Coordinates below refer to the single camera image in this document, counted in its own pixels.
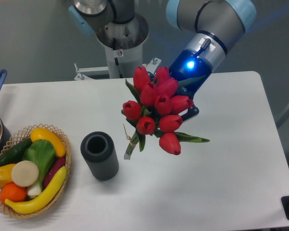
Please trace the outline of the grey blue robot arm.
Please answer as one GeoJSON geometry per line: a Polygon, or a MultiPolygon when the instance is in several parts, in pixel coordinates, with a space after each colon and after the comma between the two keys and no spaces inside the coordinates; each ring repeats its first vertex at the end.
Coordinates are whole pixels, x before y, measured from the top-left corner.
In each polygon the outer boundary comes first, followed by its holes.
{"type": "MultiPolygon", "coordinates": [[[[85,34],[105,48],[110,78],[132,77],[143,64],[147,21],[132,0],[76,0],[68,12],[85,34]]],[[[166,17],[173,27],[195,35],[170,66],[181,82],[177,94],[193,98],[256,18],[249,0],[170,0],[166,17]]]]}

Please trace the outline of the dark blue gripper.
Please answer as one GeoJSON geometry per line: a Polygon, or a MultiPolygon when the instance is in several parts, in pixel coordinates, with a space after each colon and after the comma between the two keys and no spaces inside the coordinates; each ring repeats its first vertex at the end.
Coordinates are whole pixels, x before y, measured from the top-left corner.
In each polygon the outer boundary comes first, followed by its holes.
{"type": "MultiPolygon", "coordinates": [[[[180,87],[180,94],[189,96],[190,107],[180,112],[183,122],[186,122],[199,114],[199,109],[195,106],[193,98],[202,84],[212,73],[212,68],[196,52],[183,50],[169,67],[170,76],[177,81],[197,77],[198,81],[180,87]]],[[[151,83],[157,83],[154,74],[147,72],[151,83]]]]}

